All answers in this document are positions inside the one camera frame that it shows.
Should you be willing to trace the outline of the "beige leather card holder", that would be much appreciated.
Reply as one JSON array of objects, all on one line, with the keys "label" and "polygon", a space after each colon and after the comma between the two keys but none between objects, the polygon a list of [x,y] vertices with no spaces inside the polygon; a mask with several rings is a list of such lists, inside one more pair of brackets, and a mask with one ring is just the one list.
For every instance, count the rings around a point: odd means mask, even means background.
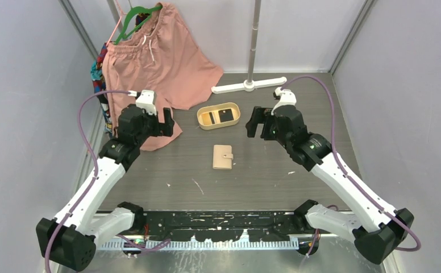
[{"label": "beige leather card holder", "polygon": [[213,147],[213,169],[232,169],[232,146],[216,144]]}]

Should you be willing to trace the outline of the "black striped card in tray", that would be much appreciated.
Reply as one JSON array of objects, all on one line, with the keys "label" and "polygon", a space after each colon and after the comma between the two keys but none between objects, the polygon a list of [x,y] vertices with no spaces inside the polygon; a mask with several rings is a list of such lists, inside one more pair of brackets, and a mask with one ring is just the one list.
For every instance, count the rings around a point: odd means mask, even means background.
[{"label": "black striped card in tray", "polygon": [[215,124],[215,116],[212,111],[203,113],[203,122],[206,126],[211,126]]}]

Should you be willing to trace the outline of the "pink shorts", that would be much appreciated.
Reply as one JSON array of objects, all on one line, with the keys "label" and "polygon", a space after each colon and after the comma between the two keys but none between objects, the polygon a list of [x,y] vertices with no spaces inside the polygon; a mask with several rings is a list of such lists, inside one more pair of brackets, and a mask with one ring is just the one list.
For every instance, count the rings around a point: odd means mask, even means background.
[{"label": "pink shorts", "polygon": [[135,103],[124,91],[154,91],[162,122],[164,108],[189,110],[207,101],[223,75],[202,53],[177,7],[161,6],[131,39],[106,47],[102,73],[114,133],[122,110]]}]

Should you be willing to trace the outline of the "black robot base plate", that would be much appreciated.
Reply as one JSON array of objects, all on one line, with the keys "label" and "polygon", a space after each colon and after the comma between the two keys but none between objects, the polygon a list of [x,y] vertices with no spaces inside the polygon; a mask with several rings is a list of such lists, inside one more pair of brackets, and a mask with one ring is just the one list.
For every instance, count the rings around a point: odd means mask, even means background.
[{"label": "black robot base plate", "polygon": [[235,242],[244,232],[249,242],[277,242],[297,235],[312,237],[314,229],[284,210],[152,210],[144,212],[141,224],[121,235],[146,235],[152,241]]}]

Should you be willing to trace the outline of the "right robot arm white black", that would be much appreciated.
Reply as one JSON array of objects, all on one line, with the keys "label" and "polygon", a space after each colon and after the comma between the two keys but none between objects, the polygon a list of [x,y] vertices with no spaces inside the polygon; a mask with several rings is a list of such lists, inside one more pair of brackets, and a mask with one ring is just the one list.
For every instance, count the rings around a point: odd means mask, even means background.
[{"label": "right robot arm white black", "polygon": [[263,125],[261,139],[275,140],[289,157],[328,185],[351,209],[344,214],[314,200],[295,211],[295,226],[301,233],[321,229],[352,242],[368,261],[381,264],[407,237],[414,215],[406,208],[396,209],[374,193],[332,149],[322,135],[308,131],[303,116],[293,105],[276,109],[255,106],[246,123],[253,138]]}]

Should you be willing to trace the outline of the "pink clothes hanger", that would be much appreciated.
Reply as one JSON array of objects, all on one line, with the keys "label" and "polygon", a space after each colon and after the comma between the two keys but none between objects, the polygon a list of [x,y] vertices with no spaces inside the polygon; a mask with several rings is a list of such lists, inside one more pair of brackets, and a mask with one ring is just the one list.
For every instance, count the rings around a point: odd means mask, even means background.
[{"label": "pink clothes hanger", "polygon": [[123,20],[128,14],[128,11],[124,12],[122,9],[122,6],[120,5],[119,1],[107,1],[109,4],[109,9],[112,14],[113,20],[115,21],[115,27],[112,31],[112,34],[110,35],[108,42],[114,41],[114,36],[119,36],[121,33],[121,30],[123,28]]}]

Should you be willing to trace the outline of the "green clothes hanger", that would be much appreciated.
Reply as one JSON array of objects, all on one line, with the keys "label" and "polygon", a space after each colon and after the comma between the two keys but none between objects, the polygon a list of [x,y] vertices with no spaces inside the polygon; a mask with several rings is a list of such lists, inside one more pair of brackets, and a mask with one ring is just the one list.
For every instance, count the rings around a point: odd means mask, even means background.
[{"label": "green clothes hanger", "polygon": [[[119,36],[113,41],[113,44],[117,45],[122,40],[129,38],[135,31],[137,31],[152,15],[155,11],[159,11],[163,8],[162,4],[158,3],[156,6],[151,8],[146,8],[143,6],[132,7],[131,10],[125,15],[123,28],[121,29]],[[140,14],[147,14],[147,17],[143,19],[140,23],[136,24],[133,29],[128,32],[128,26],[133,20],[137,22],[137,17]]]}]

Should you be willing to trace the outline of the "grey metal rack pole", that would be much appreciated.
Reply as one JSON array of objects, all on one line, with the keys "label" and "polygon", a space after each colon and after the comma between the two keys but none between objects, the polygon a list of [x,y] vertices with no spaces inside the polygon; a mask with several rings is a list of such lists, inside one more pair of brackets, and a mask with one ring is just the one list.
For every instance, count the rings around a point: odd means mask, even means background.
[{"label": "grey metal rack pole", "polygon": [[254,65],[255,65],[255,55],[256,55],[257,36],[258,36],[258,29],[259,29],[260,11],[261,11],[261,0],[255,0],[254,11],[253,11],[252,30],[251,30],[251,43],[250,43],[250,52],[249,52],[248,72],[247,72],[247,79],[246,79],[246,83],[248,86],[253,86],[253,70],[254,70]]}]

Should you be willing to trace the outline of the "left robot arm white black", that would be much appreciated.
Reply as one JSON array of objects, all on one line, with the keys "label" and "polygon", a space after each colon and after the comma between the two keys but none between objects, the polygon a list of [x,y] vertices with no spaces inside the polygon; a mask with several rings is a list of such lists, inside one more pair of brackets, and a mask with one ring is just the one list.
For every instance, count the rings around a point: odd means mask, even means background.
[{"label": "left robot arm white black", "polygon": [[94,169],[71,200],[51,219],[36,226],[45,270],[55,262],[77,272],[93,260],[98,247],[118,234],[140,234],[146,225],[144,209],[124,201],[111,213],[94,221],[99,206],[113,186],[130,169],[148,138],[171,137],[175,122],[171,110],[163,108],[164,122],[146,108],[130,104],[123,109],[117,137],[105,143],[94,161]]}]

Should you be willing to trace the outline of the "beige oval tray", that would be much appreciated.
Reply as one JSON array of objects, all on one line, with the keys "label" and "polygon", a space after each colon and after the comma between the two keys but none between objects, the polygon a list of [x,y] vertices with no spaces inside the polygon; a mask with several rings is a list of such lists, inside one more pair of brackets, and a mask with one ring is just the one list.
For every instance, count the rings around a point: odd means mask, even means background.
[{"label": "beige oval tray", "polygon": [[233,126],[240,120],[240,108],[233,102],[205,106],[197,111],[197,120],[203,130]]}]

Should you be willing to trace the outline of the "colourful patterned garment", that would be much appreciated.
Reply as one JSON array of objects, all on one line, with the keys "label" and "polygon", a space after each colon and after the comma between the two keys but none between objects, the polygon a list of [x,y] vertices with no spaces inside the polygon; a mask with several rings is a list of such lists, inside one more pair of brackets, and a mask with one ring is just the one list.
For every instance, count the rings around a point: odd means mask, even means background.
[{"label": "colourful patterned garment", "polygon": [[[106,81],[102,72],[103,61],[105,59],[106,54],[107,54],[107,45],[106,43],[104,43],[99,52],[99,55],[94,60],[90,69],[90,77],[93,83],[94,93],[106,91]],[[97,98],[99,100],[105,122],[104,131],[109,136],[109,138],[112,138],[113,127],[112,127],[107,94],[98,95]]]}]

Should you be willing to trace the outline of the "white rack stand base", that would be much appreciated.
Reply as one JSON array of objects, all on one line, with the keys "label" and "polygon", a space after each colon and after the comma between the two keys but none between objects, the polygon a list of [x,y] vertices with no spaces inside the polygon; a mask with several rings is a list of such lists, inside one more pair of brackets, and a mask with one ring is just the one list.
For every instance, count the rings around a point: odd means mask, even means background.
[{"label": "white rack stand base", "polygon": [[239,84],[230,84],[230,85],[222,85],[222,86],[214,86],[211,88],[212,93],[214,94],[223,94],[223,93],[231,93],[237,91],[246,91],[251,92],[258,88],[267,88],[273,86],[280,86],[287,82],[286,77],[272,78],[267,80],[258,80],[248,82],[245,80],[243,83]]}]

